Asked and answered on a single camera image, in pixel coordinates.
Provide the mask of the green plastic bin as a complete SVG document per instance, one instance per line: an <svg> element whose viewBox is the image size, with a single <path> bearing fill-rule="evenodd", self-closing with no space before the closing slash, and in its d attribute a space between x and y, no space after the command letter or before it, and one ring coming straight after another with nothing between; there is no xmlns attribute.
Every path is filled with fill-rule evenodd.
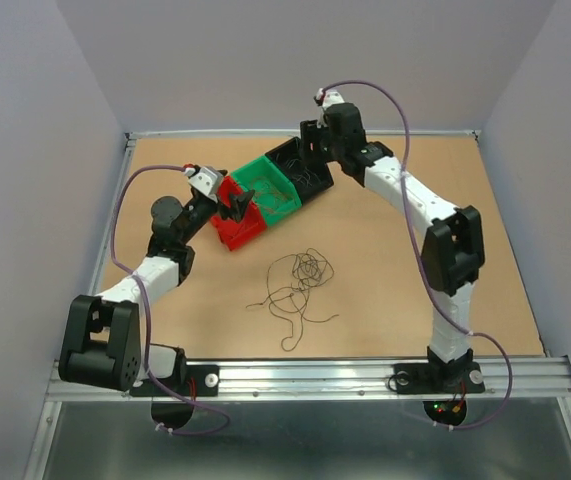
<svg viewBox="0 0 571 480"><path fill-rule="evenodd" d="M253 202L268 227L302 207L293 183L266 155L235 169L230 176L243 190L254 191Z"/></svg>

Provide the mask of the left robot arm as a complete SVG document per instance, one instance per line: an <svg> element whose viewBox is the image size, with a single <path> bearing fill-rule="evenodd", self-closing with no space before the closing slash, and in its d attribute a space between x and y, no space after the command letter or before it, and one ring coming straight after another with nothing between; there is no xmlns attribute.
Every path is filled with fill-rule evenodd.
<svg viewBox="0 0 571 480"><path fill-rule="evenodd" d="M191 193L185 205L173 196L153 203L147 254L135 270L100 294L71 302L58 365L63 381L127 391L153 379L167 394L186 386L183 351L143 341L140 318L191 272L195 252L188 242L195 234L216 214L241 222L254 196L252 190L223 198Z"/></svg>

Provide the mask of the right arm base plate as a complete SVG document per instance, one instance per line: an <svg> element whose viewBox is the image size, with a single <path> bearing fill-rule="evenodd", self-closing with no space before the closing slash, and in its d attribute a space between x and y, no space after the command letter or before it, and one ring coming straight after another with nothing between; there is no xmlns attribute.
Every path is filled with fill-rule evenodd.
<svg viewBox="0 0 571 480"><path fill-rule="evenodd" d="M478 367L477 363L456 369L431 363L396 363L387 387L400 395L481 394L486 391L484 382L474 383L470 377Z"/></svg>

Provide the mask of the red plastic bin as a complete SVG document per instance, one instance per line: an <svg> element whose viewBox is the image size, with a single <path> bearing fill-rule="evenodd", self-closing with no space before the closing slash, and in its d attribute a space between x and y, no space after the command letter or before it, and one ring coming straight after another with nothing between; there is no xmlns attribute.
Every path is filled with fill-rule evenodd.
<svg viewBox="0 0 571 480"><path fill-rule="evenodd" d="M244 190L230 176L227 176L218 193L224 204L229 205L229 195L242 194ZM218 214L215 214L210 219L210 224L216 230L220 242L229 251L238 250L258 237L267 228L265 220L253 200L250 201L240 223L233 219L222 219Z"/></svg>

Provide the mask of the black plastic bin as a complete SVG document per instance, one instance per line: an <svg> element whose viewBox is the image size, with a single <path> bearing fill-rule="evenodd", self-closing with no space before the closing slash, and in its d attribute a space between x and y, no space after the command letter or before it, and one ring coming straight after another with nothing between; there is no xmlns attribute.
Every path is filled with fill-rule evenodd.
<svg viewBox="0 0 571 480"><path fill-rule="evenodd" d="M266 153L266 157L294 185L302 205L306 205L334 186L327 165L310 166L303 162L298 137L289 138Z"/></svg>

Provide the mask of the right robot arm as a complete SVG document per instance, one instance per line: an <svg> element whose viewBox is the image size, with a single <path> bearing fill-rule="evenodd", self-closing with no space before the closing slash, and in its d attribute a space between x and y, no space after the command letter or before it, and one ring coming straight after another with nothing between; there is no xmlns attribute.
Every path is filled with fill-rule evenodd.
<svg viewBox="0 0 571 480"><path fill-rule="evenodd" d="M320 118L300 125L304 163L337 162L344 174L404 214L433 306L427 359L395 365L394 390L409 395L484 392L469 342L472 291L485 263L479 211L441 198L407 172L386 145L368 140L359 109L337 91L316 103Z"/></svg>

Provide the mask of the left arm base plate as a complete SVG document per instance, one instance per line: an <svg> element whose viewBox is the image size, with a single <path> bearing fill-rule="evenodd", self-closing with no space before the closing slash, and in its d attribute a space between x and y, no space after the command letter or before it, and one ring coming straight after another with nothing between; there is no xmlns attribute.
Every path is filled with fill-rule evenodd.
<svg viewBox="0 0 571 480"><path fill-rule="evenodd" d="M220 368L216 364L187 363L179 368L178 373L173 373L167 378L158 376L158 380L164 387L184 397L216 397L219 389ZM134 398L169 396L151 380L143 380L141 385L132 387L129 395Z"/></svg>

